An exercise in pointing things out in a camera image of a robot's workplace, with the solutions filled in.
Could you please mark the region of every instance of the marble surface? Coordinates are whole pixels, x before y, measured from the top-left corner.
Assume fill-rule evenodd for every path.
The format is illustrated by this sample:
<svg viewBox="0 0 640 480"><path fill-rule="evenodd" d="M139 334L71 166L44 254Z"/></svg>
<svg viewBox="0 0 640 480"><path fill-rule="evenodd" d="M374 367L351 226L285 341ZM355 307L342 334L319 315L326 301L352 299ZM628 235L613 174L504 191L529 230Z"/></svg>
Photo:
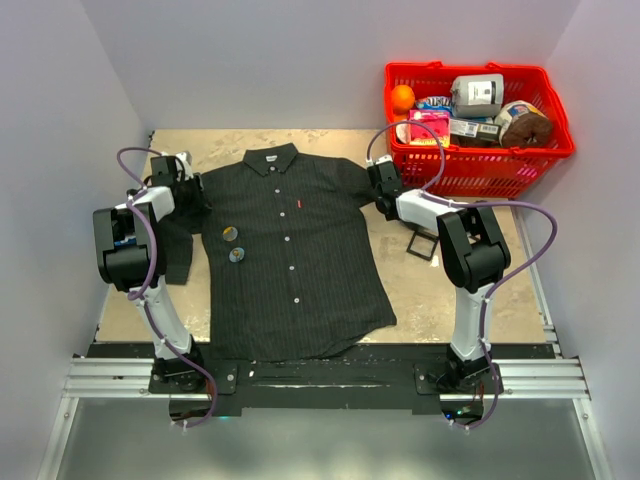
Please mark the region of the marble surface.
<svg viewBox="0 0 640 480"><path fill-rule="evenodd" d="M293 142L301 152L347 157L364 165L372 130L158 130L152 148L165 152L189 150L194 171L205 172L239 162L246 149L265 148ZM374 153L382 155L379 140ZM454 287L437 258L429 263L406 253L412 232L398 222L387 222L373 205L362 209L376 266L398 324L371 332L363 342L448 342L455 316ZM512 268L524 261L511 212L496 209L512 256ZM196 340L209 339L209 265L199 235L194 238L194 255L185 286L169 286L176 310ZM99 341L150 340L149 332L135 307L112 288L105 305ZM496 293L492 342L544 342L531 280L523 272Z"/></svg>

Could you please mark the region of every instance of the orange fruit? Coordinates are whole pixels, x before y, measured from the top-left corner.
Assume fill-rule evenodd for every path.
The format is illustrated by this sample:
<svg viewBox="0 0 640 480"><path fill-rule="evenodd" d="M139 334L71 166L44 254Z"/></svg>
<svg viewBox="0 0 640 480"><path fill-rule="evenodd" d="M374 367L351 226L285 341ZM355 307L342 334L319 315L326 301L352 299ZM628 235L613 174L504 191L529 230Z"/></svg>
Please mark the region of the orange fruit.
<svg viewBox="0 0 640 480"><path fill-rule="evenodd" d="M409 85L396 85L391 90L391 107L394 113L402 115L413 108L416 103L416 96Z"/></svg>

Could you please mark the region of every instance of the grey wall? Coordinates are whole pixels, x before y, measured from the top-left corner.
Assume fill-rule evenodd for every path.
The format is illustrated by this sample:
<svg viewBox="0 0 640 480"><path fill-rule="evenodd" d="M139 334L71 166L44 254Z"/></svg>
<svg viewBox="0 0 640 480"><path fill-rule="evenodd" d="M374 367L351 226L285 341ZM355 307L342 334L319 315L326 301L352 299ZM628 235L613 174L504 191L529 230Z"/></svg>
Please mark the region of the grey wall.
<svg viewBox="0 0 640 480"><path fill-rule="evenodd" d="M558 217L540 274L565 354L579 354L619 479L640 470L640 6L583 0L547 64L578 153L529 198ZM527 220L540 246L548 228Z"/></svg>
<svg viewBox="0 0 640 480"><path fill-rule="evenodd" d="M91 212L144 135L76 0L3 1L0 65L0 478L32 479L106 295Z"/></svg>
<svg viewBox="0 0 640 480"><path fill-rule="evenodd" d="M82 1L154 128L370 128L386 63L542 64L579 0Z"/></svg>

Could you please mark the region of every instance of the plastic basket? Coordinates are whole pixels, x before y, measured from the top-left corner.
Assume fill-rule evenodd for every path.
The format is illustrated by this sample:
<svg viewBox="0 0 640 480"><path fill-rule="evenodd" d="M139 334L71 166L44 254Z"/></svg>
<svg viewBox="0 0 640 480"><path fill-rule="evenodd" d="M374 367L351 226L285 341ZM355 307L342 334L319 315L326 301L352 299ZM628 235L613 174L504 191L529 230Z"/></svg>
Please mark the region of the plastic basket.
<svg viewBox="0 0 640 480"><path fill-rule="evenodd" d="M399 84L413 88L416 98L450 95L459 75L501 73L504 76L504 104L525 100L535 105L553 122L553 134L545 148L445 148L446 168L429 191L437 195L515 198L529 188L558 161L569 157L575 146L567 117L540 67L522 65L445 66L442 62L390 63L385 69L384 104L388 122L393 121L391 90ZM405 185L421 186L438 172L437 147L405 145L398 142L395 129L387 135L394 163Z"/></svg>

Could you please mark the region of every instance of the cable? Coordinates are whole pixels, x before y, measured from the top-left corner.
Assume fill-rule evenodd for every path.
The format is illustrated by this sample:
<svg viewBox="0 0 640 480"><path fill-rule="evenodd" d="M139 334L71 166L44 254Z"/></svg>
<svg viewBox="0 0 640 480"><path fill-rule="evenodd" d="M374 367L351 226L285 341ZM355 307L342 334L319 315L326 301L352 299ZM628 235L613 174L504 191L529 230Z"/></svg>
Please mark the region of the cable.
<svg viewBox="0 0 640 480"><path fill-rule="evenodd" d="M153 227L151 226L149 219L147 219L147 217L145 217L144 214L134 205L134 202L136 200L139 200L147 193L147 187L142 182L142 180L138 178L131 170L129 170L122 162L121 155L125 152L130 152L130 151L148 152L156 155L161 155L161 154L159 152L156 152L155 150L151 150L148 148L128 147L128 148L121 149L117 155L118 164L120 164L122 169L125 172L127 172L127 174L129 174L129 176L132 177L136 182L142 185L142 189L138 193L136 193L133 197L129 197L125 205L131 211L131 213L133 213L136 217L138 217L138 219L144 226L145 230L147 231L147 234L149 236L149 248L151 250L151 258L149 260L149 270L147 271L147 276L144 282L136 292L127 293L127 298L131 301L135 301L135 300L141 299L141 297L144 295L144 292L149 287L151 280L153 279L153 276L156 271L156 264L158 261L158 251L157 251L158 244L156 241L155 233L153 231ZM209 385L207 386L207 393L211 395L211 406L209 407L209 410L207 411L207 413L202 418L195 420L193 422L187 422L186 420L183 421L184 428L192 428L197 425L200 425L201 423L205 422L208 418L210 418L211 415L213 415L213 411L215 410L216 402L218 399L218 387L216 386L216 381L207 370L202 368L197 363L189 360L182 353L180 353L180 351L178 351L178 349L174 345L172 345L171 342L167 340L166 335L164 335L156 325L156 322L153 319L153 314L151 313L151 309L149 308L148 302L144 298L141 301L143 302L143 310L147 317L147 320L149 321L149 326L151 327L151 330L153 330L153 333L162 341L162 343L164 343L164 345L171 351L171 353L173 353L176 357L178 357L183 363L185 363L186 365L190 366L191 368L199 372L201 375L203 375L206 381L212 387L213 395L211 395L211 392L209 391L209 388L208 388Z"/></svg>
<svg viewBox="0 0 640 480"><path fill-rule="evenodd" d="M433 177L431 180L429 180L422 187L422 194L427 199L431 200L432 202L439 203L440 205L445 205L445 206L454 207L454 208L469 208L469 207L471 207L471 208L478 208L478 207L520 207L520 208L528 208L530 210L535 210L536 212L539 212L539 213L543 214L545 217L547 217L549 219L549 222L551 223L551 233L549 234L549 238L547 239L545 244L542 246L542 248L540 248L540 250L538 250L538 252L535 255L533 255L529 260L524 262L518 268L514 269L508 275L506 275L503 278L501 278L489 290L487 290L487 293L485 294L485 297L484 297L485 301L482 302L482 306L480 307L480 328L479 328L479 332L478 332L478 341L480 342L480 348L482 349L482 353L484 354L484 357L486 358L487 362L489 363L489 370L491 371L491 376L493 378L493 386L494 386L493 402L491 403L491 407L489 408L489 411L487 412L487 414L484 415L477 422L474 422L473 425L459 425L459 424L453 422L454 425L458 425L459 427L465 428L466 430L473 430L475 428L478 428L482 424L484 424L487 420L489 420L491 415L493 415L493 412L495 411L496 407L498 406L498 396L500 395L500 393L499 393L500 392L500 378L498 377L498 371L496 369L495 364L493 363L493 359L489 355L489 350L487 349L487 345L486 345L486 339L484 338L484 328L485 328L485 324L486 324L487 304L488 304L489 298L491 298L491 295L493 295L495 293L495 291L498 288L500 288L500 286L504 285L507 281L509 281L513 277L515 277L518 273L522 272L523 270L525 270L526 268L531 266L542 255L544 255L544 253L549 249L549 247L551 246L551 244L555 240L556 236L558 235L558 222L555 219L555 217L551 214L551 212L549 212L545 208L542 208L542 207L540 207L538 205L534 205L532 203L519 202L519 201L506 201L506 202L503 201L503 202L481 202L479 204L472 204L472 203L464 203L464 202L452 202L450 200L445 200L444 198L436 197L435 195L431 195L430 193L428 193L426 190L431 185L433 185L438 180L440 180L440 178L442 177L442 173L444 172L444 168L445 168L446 157L445 157L444 149L442 148L442 143L440 143L440 139L435 134L435 132L428 125L425 125L425 124L422 124L422 123L419 123L419 122L414 122L414 121L411 121L411 120L401 120L399 122L390 123L389 125L385 126L381 130L379 130L373 136L371 141L369 142L369 146L367 147L367 160L371 160L371 147L373 146L373 143L376 141L376 139L380 135L382 135L382 133L384 133L386 130L388 130L389 128L394 127L396 125L401 125L401 124L417 125L417 126L420 126L420 127L424 128L425 130L427 130L431 134L431 136L436 141L436 144L438 145L438 148L440 149L440 169L438 170L438 173L435 175L435 177Z"/></svg>

